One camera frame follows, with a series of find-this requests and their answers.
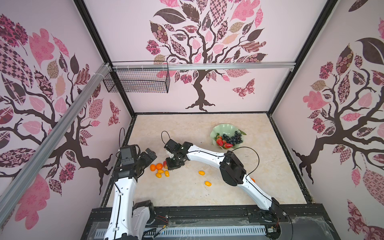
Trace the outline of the orange mandarin small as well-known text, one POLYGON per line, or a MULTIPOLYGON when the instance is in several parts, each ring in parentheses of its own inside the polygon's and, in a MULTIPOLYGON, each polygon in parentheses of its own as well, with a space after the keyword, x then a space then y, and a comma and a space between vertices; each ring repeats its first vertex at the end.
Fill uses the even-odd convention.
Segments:
POLYGON ((151 170, 152 172, 154 172, 154 171, 156 170, 156 166, 155 166, 154 164, 152 164, 152 165, 150 166, 150 170, 151 170))

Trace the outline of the green scalloped fruit bowl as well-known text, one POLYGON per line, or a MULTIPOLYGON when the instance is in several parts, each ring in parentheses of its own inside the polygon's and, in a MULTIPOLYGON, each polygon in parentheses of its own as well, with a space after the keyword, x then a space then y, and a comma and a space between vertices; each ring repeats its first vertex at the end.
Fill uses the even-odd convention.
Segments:
POLYGON ((231 124, 220 124, 215 126, 210 138, 213 145, 223 150, 237 149, 244 143, 247 134, 231 124))

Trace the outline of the dark grape bunch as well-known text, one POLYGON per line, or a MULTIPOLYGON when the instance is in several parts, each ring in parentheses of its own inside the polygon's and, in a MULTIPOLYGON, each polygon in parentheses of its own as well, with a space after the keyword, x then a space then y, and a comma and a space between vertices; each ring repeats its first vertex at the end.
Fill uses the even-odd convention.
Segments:
POLYGON ((226 140, 228 143, 234 145, 239 145, 244 142, 243 138, 247 134, 241 130, 236 130, 233 133, 230 134, 223 134, 222 140, 226 140))

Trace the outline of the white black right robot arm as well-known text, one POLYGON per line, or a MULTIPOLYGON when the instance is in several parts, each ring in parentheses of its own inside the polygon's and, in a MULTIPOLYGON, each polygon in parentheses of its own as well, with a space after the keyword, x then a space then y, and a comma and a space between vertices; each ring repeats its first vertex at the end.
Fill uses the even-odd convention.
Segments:
POLYGON ((189 142, 179 144, 172 139, 165 143, 164 149, 169 155, 166 158, 169 170, 179 169, 187 161, 195 161, 217 168, 227 185, 239 187, 256 203, 262 219, 277 223, 291 220, 280 203, 252 180, 243 163, 233 151, 213 152, 189 142))

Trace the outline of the large red strawberry front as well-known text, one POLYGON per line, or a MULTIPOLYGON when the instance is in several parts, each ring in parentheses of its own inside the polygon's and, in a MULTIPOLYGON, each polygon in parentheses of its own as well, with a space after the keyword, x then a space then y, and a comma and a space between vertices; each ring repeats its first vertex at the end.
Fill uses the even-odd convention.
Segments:
POLYGON ((230 148, 233 147, 233 145, 230 144, 230 143, 225 143, 225 144, 223 145, 223 147, 224 147, 225 149, 230 149, 230 148))

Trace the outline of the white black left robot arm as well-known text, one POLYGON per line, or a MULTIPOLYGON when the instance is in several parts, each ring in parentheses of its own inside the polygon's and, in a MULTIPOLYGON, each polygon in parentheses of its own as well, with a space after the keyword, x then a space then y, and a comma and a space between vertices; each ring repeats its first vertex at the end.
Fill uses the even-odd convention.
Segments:
POLYGON ((146 225, 154 220, 154 205, 150 200, 134 203, 139 177, 157 158, 147 148, 141 151, 138 145, 119 149, 121 163, 114 170, 114 202, 105 240, 140 240, 146 225))

